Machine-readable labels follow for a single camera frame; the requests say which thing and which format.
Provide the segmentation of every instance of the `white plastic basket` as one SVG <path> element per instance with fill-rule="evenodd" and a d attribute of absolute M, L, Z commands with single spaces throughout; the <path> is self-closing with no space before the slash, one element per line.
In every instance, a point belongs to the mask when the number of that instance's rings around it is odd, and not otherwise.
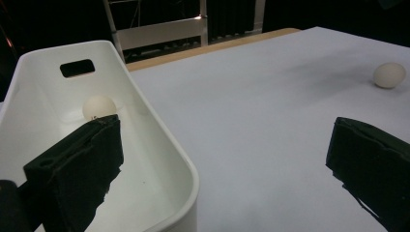
<path fill-rule="evenodd" d="M 82 60 L 95 70 L 62 75 L 61 65 Z M 125 162 L 87 231 L 196 231 L 197 171 L 110 42 L 20 58 L 0 110 L 0 179 L 23 184 L 22 166 L 84 124 L 82 105 L 93 95 L 109 96 L 117 106 Z"/>

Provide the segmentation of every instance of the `white table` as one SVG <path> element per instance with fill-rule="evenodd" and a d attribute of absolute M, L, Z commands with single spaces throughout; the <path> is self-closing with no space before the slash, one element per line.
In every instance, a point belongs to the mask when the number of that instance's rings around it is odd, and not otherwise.
<path fill-rule="evenodd" d="M 410 49 L 313 28 L 132 72 L 199 170 L 198 231 L 386 231 L 325 159 L 336 117 L 410 141 Z"/>

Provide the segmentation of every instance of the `black curtain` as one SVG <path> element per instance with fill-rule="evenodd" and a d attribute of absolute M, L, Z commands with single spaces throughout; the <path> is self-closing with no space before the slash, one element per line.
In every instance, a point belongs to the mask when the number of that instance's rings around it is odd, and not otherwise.
<path fill-rule="evenodd" d="M 263 31 L 329 28 L 410 46 L 410 0 L 384 9 L 379 0 L 266 0 Z"/>
<path fill-rule="evenodd" d="M 256 0 L 208 0 L 209 39 L 253 30 Z"/>
<path fill-rule="evenodd" d="M 112 41 L 102 0 L 1 2 L 22 31 L 15 40 L 24 41 L 26 51 L 93 40 Z"/>
<path fill-rule="evenodd" d="M 16 64 L 14 48 L 0 27 L 0 102 L 6 97 Z"/>

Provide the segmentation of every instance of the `ping pong ball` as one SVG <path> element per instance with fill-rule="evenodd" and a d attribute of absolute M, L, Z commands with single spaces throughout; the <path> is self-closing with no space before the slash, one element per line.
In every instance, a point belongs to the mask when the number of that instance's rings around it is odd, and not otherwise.
<path fill-rule="evenodd" d="M 383 64 L 374 71 L 374 83 L 385 89 L 395 88 L 406 77 L 406 70 L 398 63 Z"/>
<path fill-rule="evenodd" d="M 82 114 L 87 121 L 116 114 L 116 112 L 114 101 L 103 95 L 92 96 L 82 105 Z"/>

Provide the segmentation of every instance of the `table edge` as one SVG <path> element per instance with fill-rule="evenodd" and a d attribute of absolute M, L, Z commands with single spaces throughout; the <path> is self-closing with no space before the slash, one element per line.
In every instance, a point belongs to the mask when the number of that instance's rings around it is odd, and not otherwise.
<path fill-rule="evenodd" d="M 261 33 L 261 34 L 249 36 L 249 37 L 243 37 L 243 38 L 228 41 L 228 42 L 201 46 L 201 47 L 190 49 L 190 50 L 175 52 L 175 53 L 171 53 L 171 54 L 167 54 L 167 55 L 163 55 L 163 56 L 159 56 L 159 57 L 155 57 L 155 58 L 151 58 L 147 60 L 137 61 L 137 62 L 127 64 L 126 67 L 129 70 L 129 72 L 142 70 L 142 69 L 150 68 L 156 65 L 161 65 L 164 63 L 177 61 L 177 60 L 181 60 L 181 59 L 189 58 L 192 56 L 205 54 L 205 53 L 209 53 L 212 51 L 217 51 L 217 50 L 221 50 L 221 49 L 225 49 L 225 48 L 229 48 L 229 47 L 233 47 L 237 45 L 250 44 L 250 43 L 255 43 L 255 42 L 259 42 L 263 40 L 268 40 L 271 38 L 288 35 L 291 33 L 298 32 L 298 31 L 300 30 L 296 28 L 283 28 L 283 29 L 279 29 L 276 31 Z"/>

